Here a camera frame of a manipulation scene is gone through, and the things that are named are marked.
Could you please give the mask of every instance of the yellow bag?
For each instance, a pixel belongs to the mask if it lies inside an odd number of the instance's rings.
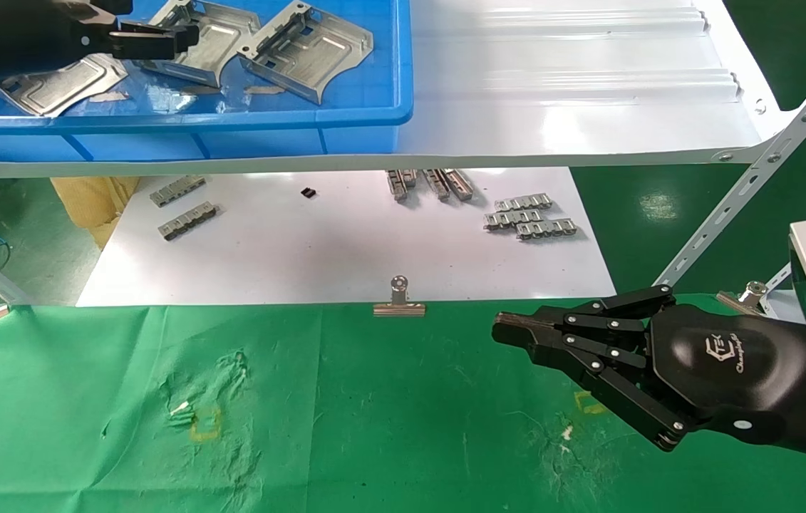
[[[71,221],[89,230],[99,249],[108,244],[139,182],[138,176],[51,178]]]

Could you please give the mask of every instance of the blue plastic bin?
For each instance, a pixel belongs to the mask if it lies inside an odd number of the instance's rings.
[[[135,0],[132,19],[146,22],[165,0]],[[288,0],[217,0],[269,22]],[[129,100],[81,101],[56,119],[21,114],[0,97],[0,162],[64,160],[203,160],[329,153],[391,153],[399,125],[412,117],[409,0],[315,0],[374,33],[374,52],[339,75],[315,105],[289,92],[245,93],[266,81],[233,58],[220,94],[185,94],[195,85],[127,62],[112,90]]]

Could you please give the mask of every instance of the yellow tape mark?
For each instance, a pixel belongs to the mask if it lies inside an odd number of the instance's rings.
[[[190,439],[194,442],[206,442],[219,438],[222,432],[222,410],[217,407],[204,412],[197,412],[190,423]]]
[[[581,392],[574,393],[574,402],[577,403],[577,409],[586,415],[601,415],[601,413],[608,412],[609,410],[605,408],[605,405],[602,405],[598,400],[592,398],[592,393],[588,390],[582,390]]]

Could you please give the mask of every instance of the green cloth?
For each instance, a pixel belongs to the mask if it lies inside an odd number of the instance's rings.
[[[14,309],[0,512],[806,511],[806,455],[664,454],[491,340],[537,305]]]

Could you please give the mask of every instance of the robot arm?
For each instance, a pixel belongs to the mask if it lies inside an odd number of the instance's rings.
[[[806,452],[806,328],[677,305],[669,286],[500,313],[492,337],[566,373],[663,451],[689,433]]]
[[[119,22],[133,0],[0,0],[0,78],[54,71],[93,53],[174,58],[197,43],[196,26]]]

